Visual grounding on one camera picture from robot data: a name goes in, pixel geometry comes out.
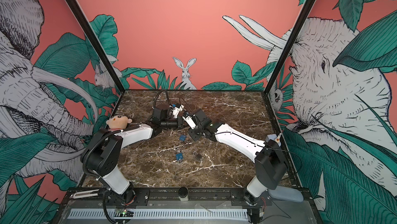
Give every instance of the wall mural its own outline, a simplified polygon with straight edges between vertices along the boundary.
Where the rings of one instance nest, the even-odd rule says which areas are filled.
[[[292,154],[302,185],[327,224],[397,223],[397,135],[385,77],[397,68],[397,11],[359,32],[372,1],[339,0],[342,20],[308,18],[289,73],[283,68],[270,92],[288,148],[303,160]]]
[[[0,0],[0,223],[53,218],[57,199],[38,195],[40,186],[50,185],[42,177],[29,187],[25,179],[49,173],[61,191],[76,186],[83,173],[80,154],[118,100],[114,82],[103,74],[95,76],[97,85],[80,78],[89,63],[106,73],[87,39],[65,33],[32,64],[45,16],[39,0]],[[99,16],[93,25],[105,28],[110,19]],[[100,37],[113,41],[107,53],[116,57],[112,33]],[[67,101],[84,106],[87,117],[72,116]],[[13,185],[17,192],[11,193]]]

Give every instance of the brown marble surface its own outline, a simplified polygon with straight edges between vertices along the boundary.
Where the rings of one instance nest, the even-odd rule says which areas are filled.
[[[117,114],[132,118],[133,123],[147,120],[156,93],[127,91]],[[169,97],[171,103],[182,97],[193,111],[201,108],[211,119],[223,120],[256,139],[264,140],[274,132],[260,92],[170,91]],[[162,94],[158,104],[164,99]],[[155,138],[123,148],[118,167],[136,187],[245,187],[255,176],[254,163],[240,152],[205,138],[194,142],[187,131],[163,130]],[[187,136],[184,142],[179,140],[182,134]],[[176,161],[176,149],[183,154],[182,162]],[[193,156],[194,151],[202,155],[201,161]],[[289,180],[280,185],[291,186]],[[101,184],[87,177],[83,187]]]

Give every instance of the rabbit face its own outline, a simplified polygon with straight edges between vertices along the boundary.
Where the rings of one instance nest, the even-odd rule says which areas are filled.
[[[184,66],[183,66],[183,63],[182,63],[179,59],[177,59],[177,58],[175,58],[175,57],[172,57],[172,58],[173,58],[173,60],[175,61],[176,65],[177,65],[179,68],[182,69],[182,78],[190,78],[189,67],[191,67],[191,66],[196,62],[196,59],[195,59],[195,58],[191,58],[191,59],[188,61],[186,67],[184,67]]]

